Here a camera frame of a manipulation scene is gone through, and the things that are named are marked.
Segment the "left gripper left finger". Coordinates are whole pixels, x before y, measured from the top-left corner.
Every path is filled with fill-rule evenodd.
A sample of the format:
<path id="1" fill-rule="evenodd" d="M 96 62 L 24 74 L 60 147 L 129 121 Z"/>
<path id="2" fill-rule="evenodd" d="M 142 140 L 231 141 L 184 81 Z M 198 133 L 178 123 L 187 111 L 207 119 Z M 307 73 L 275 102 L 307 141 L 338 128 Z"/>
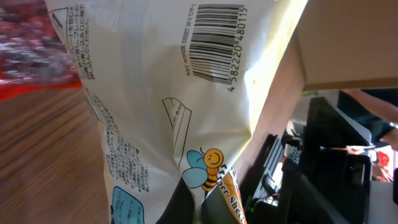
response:
<path id="1" fill-rule="evenodd" d="M 181 178 L 156 224 L 192 224 L 195 202 L 193 195 Z"/>

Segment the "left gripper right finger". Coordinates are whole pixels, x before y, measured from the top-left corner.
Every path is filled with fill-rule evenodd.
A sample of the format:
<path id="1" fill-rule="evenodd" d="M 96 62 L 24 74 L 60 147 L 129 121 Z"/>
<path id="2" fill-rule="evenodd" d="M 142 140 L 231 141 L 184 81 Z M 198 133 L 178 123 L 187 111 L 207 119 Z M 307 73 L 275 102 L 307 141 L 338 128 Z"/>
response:
<path id="1" fill-rule="evenodd" d="M 215 187 L 202 205 L 204 224 L 239 224 L 241 208 L 235 188 L 230 184 Z"/>

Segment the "yellow snack bag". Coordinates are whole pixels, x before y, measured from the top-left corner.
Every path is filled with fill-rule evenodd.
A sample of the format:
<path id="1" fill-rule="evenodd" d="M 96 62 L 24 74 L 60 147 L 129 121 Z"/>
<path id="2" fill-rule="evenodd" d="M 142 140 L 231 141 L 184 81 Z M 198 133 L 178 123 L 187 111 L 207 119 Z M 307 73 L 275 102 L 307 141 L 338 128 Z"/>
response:
<path id="1" fill-rule="evenodd" d="M 182 178 L 192 223 L 215 187 L 239 197 L 252 139 L 306 6 L 266 0 L 48 0 L 99 121 L 111 223 L 157 223 Z"/>

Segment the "red candy bag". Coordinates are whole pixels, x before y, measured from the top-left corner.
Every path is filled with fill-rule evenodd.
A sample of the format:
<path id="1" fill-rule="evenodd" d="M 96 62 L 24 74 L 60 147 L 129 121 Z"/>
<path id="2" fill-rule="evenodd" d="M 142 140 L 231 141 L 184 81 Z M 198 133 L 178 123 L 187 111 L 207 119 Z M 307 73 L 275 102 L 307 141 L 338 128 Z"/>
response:
<path id="1" fill-rule="evenodd" d="M 1 0 L 1 99 L 81 87 L 44 1 Z"/>

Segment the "person forearm in background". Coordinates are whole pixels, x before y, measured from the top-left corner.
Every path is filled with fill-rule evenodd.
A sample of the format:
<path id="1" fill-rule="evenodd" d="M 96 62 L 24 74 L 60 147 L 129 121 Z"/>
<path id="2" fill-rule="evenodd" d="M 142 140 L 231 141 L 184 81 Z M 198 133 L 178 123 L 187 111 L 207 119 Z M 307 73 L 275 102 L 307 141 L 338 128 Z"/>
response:
<path id="1" fill-rule="evenodd" d="M 370 131 L 373 144 L 397 150 L 396 88 L 341 90 L 338 108 Z"/>

